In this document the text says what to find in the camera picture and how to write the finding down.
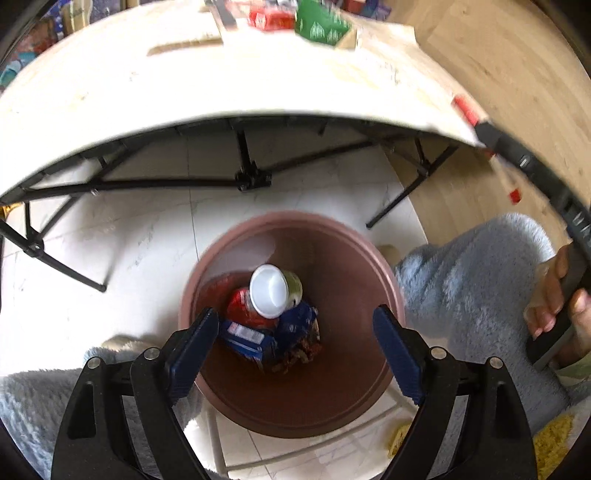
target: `floor tile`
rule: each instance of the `floor tile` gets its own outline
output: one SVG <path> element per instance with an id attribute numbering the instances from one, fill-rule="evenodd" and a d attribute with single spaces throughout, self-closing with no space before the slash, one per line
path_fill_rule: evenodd
<path id="1" fill-rule="evenodd" d="M 361 138 L 331 126 L 323 136 L 302 128 L 252 129 L 246 135 L 251 157 L 261 168 Z M 233 177 L 238 168 L 236 139 L 227 132 L 155 143 L 117 169 L 112 178 Z M 82 181 L 94 171 L 96 161 L 87 161 L 46 183 Z M 2 268 L 0 375 L 81 366 L 85 350 L 114 335 L 164 342 L 176 329 L 180 297 L 197 253 L 202 254 L 233 225 L 256 215 L 289 209 L 319 213 L 351 226 L 375 244 L 393 244 L 405 254 L 426 241 L 409 200 L 373 230 L 365 228 L 365 222 L 401 190 L 383 152 L 371 147 L 278 174 L 271 188 L 253 192 L 183 189 L 85 195 L 51 231 L 46 250 L 96 281 L 107 278 L 108 290 L 101 294 L 8 248 Z M 62 201 L 34 202 L 33 226 L 41 228 Z M 22 208 L 9 217 L 21 231 L 22 217 Z M 392 405 L 394 401 L 385 394 L 345 428 L 297 440 L 250 433 L 219 415 L 226 463 L 240 465 L 301 449 L 359 425 Z M 268 467 L 233 471 L 230 477 L 370 478 L 387 464 L 385 444 L 396 422 L 400 419 L 393 414 L 333 445 Z M 186 433 L 201 462 L 213 469 L 209 431 L 201 416 L 190 423 Z"/>
<path id="2" fill-rule="evenodd" d="M 89 347 L 114 335 L 162 343 L 176 330 L 197 261 L 189 205 L 76 231 L 46 250 L 93 280 L 107 278 L 107 292 L 16 253 L 12 281 L 3 278 L 14 308 L 0 314 L 0 374 L 78 367 Z"/>
<path id="3" fill-rule="evenodd" d="M 64 183 L 86 181 L 100 170 L 96 160 L 86 160 L 78 166 L 44 179 L 37 187 L 57 186 Z M 109 180 L 182 177 L 187 172 L 187 145 L 185 138 L 159 141 L 146 146 L 127 160 L 113 173 Z M 40 231 L 56 210 L 67 200 L 66 197 L 36 200 L 31 202 L 31 226 Z M 102 192 L 96 196 L 86 194 L 49 231 L 45 239 L 56 238 L 69 232 L 114 222 L 149 212 L 158 212 L 175 205 L 189 203 L 186 189 L 151 189 Z M 25 232 L 24 207 L 10 213 L 8 223 L 21 235 Z M 4 255 L 19 251 L 6 241 Z"/>
<path id="4" fill-rule="evenodd" d="M 207 427 L 207 420 L 204 415 L 204 409 L 194 420 L 191 420 L 186 428 L 184 434 L 189 441 L 189 445 L 193 448 L 195 455 L 199 462 L 208 470 L 216 471 L 215 462 L 213 460 L 212 442 L 209 438 L 209 429 Z"/>
<path id="5" fill-rule="evenodd" d="M 239 465 L 261 459 L 248 430 L 219 413 L 217 428 L 222 440 L 226 465 Z"/>

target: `screw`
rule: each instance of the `screw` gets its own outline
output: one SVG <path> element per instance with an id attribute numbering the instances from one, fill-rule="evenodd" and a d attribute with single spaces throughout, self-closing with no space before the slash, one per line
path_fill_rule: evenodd
<path id="1" fill-rule="evenodd" d="M 96 368 L 100 365 L 100 358 L 94 356 L 90 360 L 88 360 L 88 363 L 86 365 L 88 365 L 88 368 Z"/>
<path id="2" fill-rule="evenodd" d="M 148 348 L 144 352 L 144 358 L 146 360 L 156 360 L 159 355 L 160 355 L 160 350 L 158 350 L 156 347 Z"/>
<path id="3" fill-rule="evenodd" d="M 497 356 L 492 357 L 488 362 L 490 363 L 492 368 L 503 368 L 503 360 L 501 360 Z"/>
<path id="4" fill-rule="evenodd" d="M 447 352 L 440 346 L 436 346 L 431 348 L 431 356 L 437 360 L 443 360 L 445 357 L 447 357 Z"/>

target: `blue gripper pad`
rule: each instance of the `blue gripper pad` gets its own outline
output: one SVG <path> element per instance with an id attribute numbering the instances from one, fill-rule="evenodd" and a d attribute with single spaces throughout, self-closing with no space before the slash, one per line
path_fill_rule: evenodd
<path id="1" fill-rule="evenodd" d="M 417 332 L 402 328 L 386 306 L 379 306 L 374 310 L 374 335 L 402 394 L 412 398 L 415 405 L 420 405 L 425 398 L 422 357 L 424 348 L 420 342 L 425 347 L 427 345 Z"/>
<path id="2" fill-rule="evenodd" d="M 217 338 L 219 323 L 215 310 L 203 309 L 168 357 L 168 397 L 173 405 L 189 394 Z"/>

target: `trash can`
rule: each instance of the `trash can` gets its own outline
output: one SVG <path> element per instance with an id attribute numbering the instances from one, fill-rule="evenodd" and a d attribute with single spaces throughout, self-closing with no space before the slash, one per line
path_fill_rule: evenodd
<path id="1" fill-rule="evenodd" d="M 296 273 L 304 299 L 318 309 L 323 350 L 283 373 L 260 371 L 217 341 L 196 379 L 230 420 L 264 435 L 317 436 L 363 414 L 384 393 L 391 371 L 372 330 L 386 304 L 404 325 L 404 303 L 391 268 L 367 238 L 330 218 L 274 212 L 252 218 L 213 243 L 185 288 L 179 327 L 204 307 L 223 316 L 230 293 L 248 286 L 261 264 Z"/>

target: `red box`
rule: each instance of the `red box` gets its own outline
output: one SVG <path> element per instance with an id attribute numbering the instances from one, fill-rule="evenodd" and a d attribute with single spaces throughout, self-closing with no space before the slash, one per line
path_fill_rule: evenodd
<path id="1" fill-rule="evenodd" d="M 365 0 L 345 0 L 345 10 L 352 14 L 360 14 L 365 7 Z"/>
<path id="2" fill-rule="evenodd" d="M 293 30 L 296 15 L 279 8 L 254 8 L 248 15 L 248 24 L 263 31 Z"/>

